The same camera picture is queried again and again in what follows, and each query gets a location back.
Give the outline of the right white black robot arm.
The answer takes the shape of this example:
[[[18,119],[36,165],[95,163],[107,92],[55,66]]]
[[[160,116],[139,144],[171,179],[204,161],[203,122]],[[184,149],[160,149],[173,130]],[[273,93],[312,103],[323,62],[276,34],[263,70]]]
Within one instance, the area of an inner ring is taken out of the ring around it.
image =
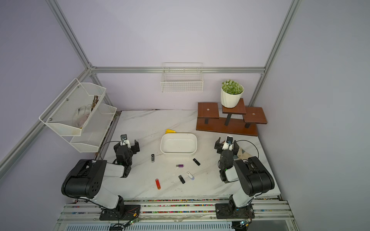
[[[240,147],[232,136],[227,136],[224,142],[218,139],[214,148],[220,154],[218,168],[221,181],[241,184],[240,189],[229,198],[230,210],[246,208],[256,197],[274,189],[275,181],[259,156],[238,159]]]

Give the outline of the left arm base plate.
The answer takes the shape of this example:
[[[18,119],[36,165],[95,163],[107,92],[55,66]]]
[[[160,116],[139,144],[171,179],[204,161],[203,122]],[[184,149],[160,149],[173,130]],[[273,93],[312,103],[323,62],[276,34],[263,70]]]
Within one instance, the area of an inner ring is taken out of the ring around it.
[[[118,221],[118,220],[133,220],[138,218],[140,214],[140,205],[124,205],[115,209],[102,209],[99,220],[102,221]]]

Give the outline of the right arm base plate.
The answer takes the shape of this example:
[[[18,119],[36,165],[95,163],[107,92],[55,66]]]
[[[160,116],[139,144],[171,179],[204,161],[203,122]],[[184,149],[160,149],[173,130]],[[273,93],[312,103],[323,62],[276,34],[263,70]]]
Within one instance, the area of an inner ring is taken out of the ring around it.
[[[248,219],[255,218],[254,209],[251,205],[246,207],[238,208],[231,206],[230,204],[215,204],[216,217],[218,219]]]

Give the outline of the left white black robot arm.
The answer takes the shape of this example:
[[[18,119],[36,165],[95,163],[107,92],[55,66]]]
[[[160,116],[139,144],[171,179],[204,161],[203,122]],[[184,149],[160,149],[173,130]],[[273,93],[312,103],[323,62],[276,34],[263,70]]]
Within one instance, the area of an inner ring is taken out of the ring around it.
[[[91,201],[104,209],[116,209],[122,198],[103,186],[104,178],[126,178],[133,164],[133,155],[140,151],[139,142],[131,145],[127,135],[114,145],[116,159],[113,163],[106,160],[81,159],[66,176],[61,192],[63,195]]]

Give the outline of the white blue usb drive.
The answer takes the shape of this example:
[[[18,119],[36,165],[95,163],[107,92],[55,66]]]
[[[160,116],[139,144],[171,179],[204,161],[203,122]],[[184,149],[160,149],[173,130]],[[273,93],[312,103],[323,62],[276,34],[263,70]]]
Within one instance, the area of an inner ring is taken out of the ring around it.
[[[190,173],[190,172],[187,172],[187,175],[188,175],[188,177],[191,179],[191,180],[194,180],[195,178],[194,178],[194,176]]]

